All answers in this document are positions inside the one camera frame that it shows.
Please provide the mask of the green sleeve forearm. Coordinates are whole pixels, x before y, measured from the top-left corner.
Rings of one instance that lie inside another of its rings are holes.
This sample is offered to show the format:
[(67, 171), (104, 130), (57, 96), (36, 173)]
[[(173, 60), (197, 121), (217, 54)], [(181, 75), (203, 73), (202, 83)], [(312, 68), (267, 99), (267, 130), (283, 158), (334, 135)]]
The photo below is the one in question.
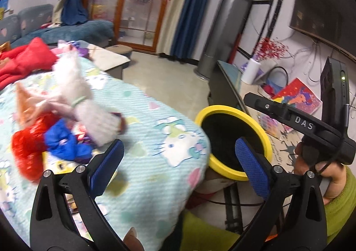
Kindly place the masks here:
[(346, 185), (343, 191), (325, 205), (327, 244), (338, 235), (355, 208), (355, 176), (346, 167)]

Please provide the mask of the person right hand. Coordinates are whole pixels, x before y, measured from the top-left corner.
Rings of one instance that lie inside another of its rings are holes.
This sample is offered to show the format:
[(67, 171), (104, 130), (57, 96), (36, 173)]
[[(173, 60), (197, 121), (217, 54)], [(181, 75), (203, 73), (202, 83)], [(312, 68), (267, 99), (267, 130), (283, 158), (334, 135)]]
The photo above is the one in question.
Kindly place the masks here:
[[(296, 146), (294, 153), (297, 155), (296, 162), (294, 164), (294, 174), (303, 175), (309, 171), (308, 164), (303, 160), (302, 155), (303, 143), (299, 142)], [(326, 189), (323, 201), (324, 205), (327, 205), (336, 197), (338, 197), (345, 188), (347, 181), (346, 167), (338, 162), (332, 162), (328, 164), (323, 161), (315, 165), (316, 171), (324, 178), (330, 180), (328, 188)]]

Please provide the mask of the person left hand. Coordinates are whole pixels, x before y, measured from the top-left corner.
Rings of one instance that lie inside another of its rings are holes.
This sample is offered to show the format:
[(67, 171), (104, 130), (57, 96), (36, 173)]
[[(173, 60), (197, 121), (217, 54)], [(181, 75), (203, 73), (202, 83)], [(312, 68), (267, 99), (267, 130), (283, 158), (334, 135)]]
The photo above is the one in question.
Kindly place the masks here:
[(123, 242), (130, 251), (144, 251), (144, 247), (139, 241), (136, 229), (134, 227), (131, 227), (126, 233)]

